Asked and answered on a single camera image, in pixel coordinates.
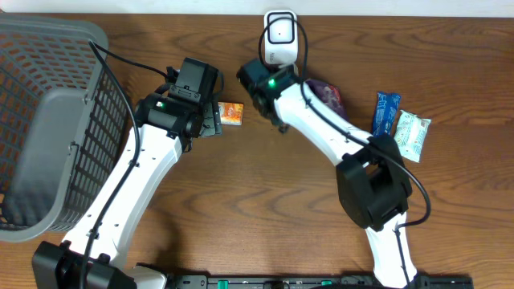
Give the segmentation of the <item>light green snack packet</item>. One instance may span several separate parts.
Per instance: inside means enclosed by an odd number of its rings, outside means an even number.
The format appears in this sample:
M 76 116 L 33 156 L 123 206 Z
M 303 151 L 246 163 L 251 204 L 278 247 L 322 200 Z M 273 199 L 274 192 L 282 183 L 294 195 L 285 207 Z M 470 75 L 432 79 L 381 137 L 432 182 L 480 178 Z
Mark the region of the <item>light green snack packet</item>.
M 403 157 L 410 161 L 420 162 L 423 143 L 430 123 L 430 119 L 423 119 L 413 113 L 402 110 L 394 140 Z

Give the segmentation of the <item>blue Oreo cookie pack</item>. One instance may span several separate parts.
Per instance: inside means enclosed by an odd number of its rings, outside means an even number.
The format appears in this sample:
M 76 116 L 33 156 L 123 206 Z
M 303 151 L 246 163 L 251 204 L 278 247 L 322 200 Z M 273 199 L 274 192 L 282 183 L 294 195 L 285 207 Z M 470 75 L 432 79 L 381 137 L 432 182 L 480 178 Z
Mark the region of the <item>blue Oreo cookie pack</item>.
M 377 93 L 377 106 L 372 123 L 373 136 L 391 134 L 401 99 L 397 93 Z

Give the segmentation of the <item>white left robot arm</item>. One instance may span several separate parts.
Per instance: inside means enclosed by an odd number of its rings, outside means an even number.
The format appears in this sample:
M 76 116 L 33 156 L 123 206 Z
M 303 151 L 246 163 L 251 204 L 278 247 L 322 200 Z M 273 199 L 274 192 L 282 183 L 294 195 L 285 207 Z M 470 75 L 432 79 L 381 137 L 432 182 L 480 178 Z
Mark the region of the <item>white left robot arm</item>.
M 41 242 L 32 258 L 39 288 L 164 288 L 167 273 L 137 264 L 127 270 L 138 223 L 164 176 L 197 137 L 221 131 L 217 92 L 140 100 L 136 124 L 100 193 L 59 245 Z

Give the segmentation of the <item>orange small box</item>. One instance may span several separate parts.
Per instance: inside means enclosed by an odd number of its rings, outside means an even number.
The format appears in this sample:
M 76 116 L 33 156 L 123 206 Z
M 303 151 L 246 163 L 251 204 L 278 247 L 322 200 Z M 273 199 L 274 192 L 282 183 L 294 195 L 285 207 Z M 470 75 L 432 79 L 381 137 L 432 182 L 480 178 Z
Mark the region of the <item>orange small box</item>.
M 219 102 L 218 108 L 222 124 L 237 126 L 242 124 L 244 104 Z

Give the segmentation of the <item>red purple snack bag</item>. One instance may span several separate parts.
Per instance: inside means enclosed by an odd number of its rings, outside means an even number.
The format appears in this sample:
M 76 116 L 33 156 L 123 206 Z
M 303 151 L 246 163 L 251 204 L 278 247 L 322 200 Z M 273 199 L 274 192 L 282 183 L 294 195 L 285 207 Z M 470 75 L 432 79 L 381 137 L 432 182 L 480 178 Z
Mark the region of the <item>red purple snack bag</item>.
M 306 81 L 312 92 L 331 110 L 344 120 L 349 120 L 343 105 L 341 92 L 338 87 L 325 83 L 318 79 L 308 79 Z

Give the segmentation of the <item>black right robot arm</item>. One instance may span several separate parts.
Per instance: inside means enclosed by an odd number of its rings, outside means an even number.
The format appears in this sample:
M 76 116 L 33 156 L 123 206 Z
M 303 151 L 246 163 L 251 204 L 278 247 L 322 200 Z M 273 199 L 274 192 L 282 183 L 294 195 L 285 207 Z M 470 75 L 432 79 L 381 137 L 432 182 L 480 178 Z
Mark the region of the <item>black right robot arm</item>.
M 417 270 L 402 223 L 412 188 L 394 140 L 350 124 L 291 67 L 271 72 L 254 63 L 237 77 L 262 116 L 298 130 L 335 166 L 341 206 L 366 232 L 377 281 L 385 287 L 411 285 Z

